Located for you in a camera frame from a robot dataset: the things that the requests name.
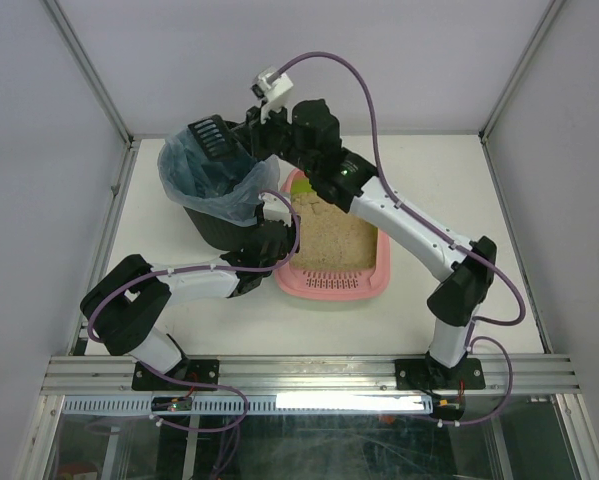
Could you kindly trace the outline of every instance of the glass panel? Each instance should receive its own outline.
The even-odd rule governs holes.
[[[500,423],[514,478],[578,478],[552,401],[516,402],[506,408]]]
[[[499,400],[467,403],[477,415]],[[231,418],[168,420],[208,428]],[[55,443],[47,478],[62,480],[577,478],[555,407],[525,398],[495,422],[441,429],[413,416],[253,415],[222,436],[156,428],[146,417],[64,415]]]

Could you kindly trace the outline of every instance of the blue plastic bag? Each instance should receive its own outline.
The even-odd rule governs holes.
[[[211,161],[186,128],[166,139],[157,166],[170,200],[241,227],[254,225],[259,192],[277,189],[279,161],[252,158],[241,146],[227,161]]]

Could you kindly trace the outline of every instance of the white wall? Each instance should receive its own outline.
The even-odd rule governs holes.
[[[566,5],[491,151],[540,313],[599,434],[599,0]]]
[[[220,113],[239,120],[252,78],[309,50],[350,60],[383,132],[470,131],[486,121],[548,0],[61,0],[136,134]],[[368,130],[358,85],[311,60],[294,98],[325,97],[344,132]]]
[[[41,3],[0,1],[0,479],[74,332],[121,155]]]

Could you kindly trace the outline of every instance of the cable tie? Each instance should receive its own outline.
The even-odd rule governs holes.
[[[450,248],[450,250],[456,250],[457,247],[461,247],[462,245],[463,244],[459,240],[453,238],[452,243],[448,244],[448,248]]]

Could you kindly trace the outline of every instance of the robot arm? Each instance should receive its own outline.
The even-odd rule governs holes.
[[[290,115],[292,123],[288,122],[284,104],[291,88],[286,74],[277,76],[274,69],[262,72],[252,88],[262,106],[247,112],[245,122],[231,130],[232,138],[258,159],[276,154],[299,168],[322,199],[383,230],[423,263],[440,282],[427,302],[436,317],[428,358],[431,368],[448,373],[466,354],[472,318],[494,278],[490,269],[455,247],[463,245],[494,264],[496,245],[487,237],[473,242],[407,200],[395,203],[389,198],[377,167],[342,146],[339,121],[324,100],[298,103]],[[213,121],[221,123],[221,118],[213,117]],[[449,245],[399,204],[446,232],[454,244]]]
[[[149,264],[138,254],[124,258],[81,302],[81,311],[92,324],[91,338],[103,343],[111,355],[130,354],[161,373],[183,378],[186,355],[155,327],[163,309],[201,298],[244,295],[258,287],[270,275],[269,267],[296,243],[296,225],[280,209],[281,202],[269,194],[262,200],[257,228],[239,251],[181,266]]]
[[[275,75],[270,69],[257,77],[253,91],[262,105],[249,109],[243,123],[230,124],[214,115],[189,125],[191,133],[211,160],[233,158],[237,144],[259,160],[273,154],[279,156],[302,170],[312,188],[326,202],[375,225],[415,255],[440,282],[427,301],[436,318],[433,341],[427,353],[429,370],[431,375],[451,376],[465,358],[472,318],[493,281],[490,269],[454,245],[470,246],[473,254],[493,264],[496,245],[487,237],[473,242],[455,234],[407,200],[395,204],[386,195],[377,167],[342,146],[339,121],[324,100],[298,103],[292,110],[292,123],[288,122],[284,104],[292,82],[285,74],[276,78]],[[422,226],[402,210],[400,204],[447,232],[454,245]],[[284,258],[289,244],[293,243],[288,239],[289,236],[294,238],[294,229],[289,222],[267,222],[261,226],[268,227],[257,229],[250,246],[243,251],[199,266],[199,271],[177,276],[166,274],[141,282],[130,290],[139,293],[132,301],[125,295],[111,301],[94,322],[108,351],[112,355],[131,353],[160,372],[177,378],[185,355],[174,340],[153,328],[157,317],[166,305],[203,297],[232,297],[258,286],[264,275],[219,271],[209,269],[208,265],[227,262],[231,266],[271,266]],[[272,224],[282,228],[283,233],[272,232]],[[268,248],[271,238],[278,245],[272,254]],[[121,285],[157,270],[140,256],[131,257],[139,257],[133,261],[136,264],[123,268],[120,264],[84,298],[81,310],[87,318],[91,318],[103,299]]]

